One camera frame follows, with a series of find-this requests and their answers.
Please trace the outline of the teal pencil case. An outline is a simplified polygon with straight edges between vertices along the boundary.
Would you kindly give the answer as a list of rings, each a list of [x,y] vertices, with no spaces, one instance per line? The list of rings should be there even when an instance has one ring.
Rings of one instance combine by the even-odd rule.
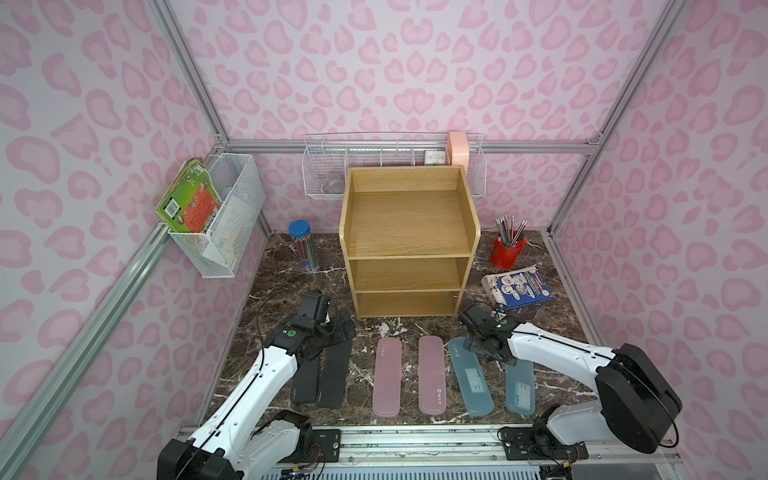
[[[477,354],[465,347],[464,338],[448,341],[447,349],[462,400],[471,417],[484,417],[494,410],[494,403]]]
[[[532,362],[517,360],[514,365],[505,366],[505,405],[510,412],[521,416],[535,412],[535,375]]]

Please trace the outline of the pink pencil case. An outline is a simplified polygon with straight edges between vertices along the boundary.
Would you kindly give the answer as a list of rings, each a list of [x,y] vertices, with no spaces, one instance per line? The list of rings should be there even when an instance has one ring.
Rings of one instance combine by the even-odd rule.
[[[393,337],[379,340],[376,349],[372,409],[376,416],[395,417],[400,411],[402,342]]]
[[[440,337],[419,338],[418,398],[423,414],[439,416],[447,408],[444,344]]]

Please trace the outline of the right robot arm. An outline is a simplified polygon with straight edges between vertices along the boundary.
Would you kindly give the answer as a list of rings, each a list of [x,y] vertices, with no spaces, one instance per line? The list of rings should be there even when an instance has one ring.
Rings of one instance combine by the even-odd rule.
[[[554,405],[539,415],[517,445],[555,459],[582,443],[620,442],[643,454],[662,447],[682,401],[648,355],[625,343],[617,349],[595,346],[543,330],[477,304],[458,316],[465,344],[482,357],[514,365],[530,361],[581,383],[596,399]]]

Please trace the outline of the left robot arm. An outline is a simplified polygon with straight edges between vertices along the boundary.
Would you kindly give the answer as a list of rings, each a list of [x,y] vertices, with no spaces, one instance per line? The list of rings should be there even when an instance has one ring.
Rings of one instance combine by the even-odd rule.
[[[281,460],[320,452],[308,417],[282,410],[260,427],[274,398],[299,368],[318,358],[337,326],[321,292],[300,296],[298,310],[273,329],[245,377],[185,441],[170,440],[157,459],[158,479],[259,479]]]

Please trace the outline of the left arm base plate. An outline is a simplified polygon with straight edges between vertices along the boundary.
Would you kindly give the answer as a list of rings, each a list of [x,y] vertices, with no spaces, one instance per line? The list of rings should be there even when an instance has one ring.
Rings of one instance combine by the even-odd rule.
[[[285,453],[277,463],[290,465],[309,465],[320,463],[338,463],[341,447],[341,430],[331,428],[313,429],[301,433],[298,443],[291,454]]]

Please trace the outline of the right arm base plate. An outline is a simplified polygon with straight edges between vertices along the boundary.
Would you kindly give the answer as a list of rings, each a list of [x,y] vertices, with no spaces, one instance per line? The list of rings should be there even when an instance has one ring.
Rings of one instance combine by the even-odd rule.
[[[543,429],[534,427],[504,426],[497,431],[505,456],[510,461],[551,460],[577,462],[589,458],[583,442],[563,445]]]

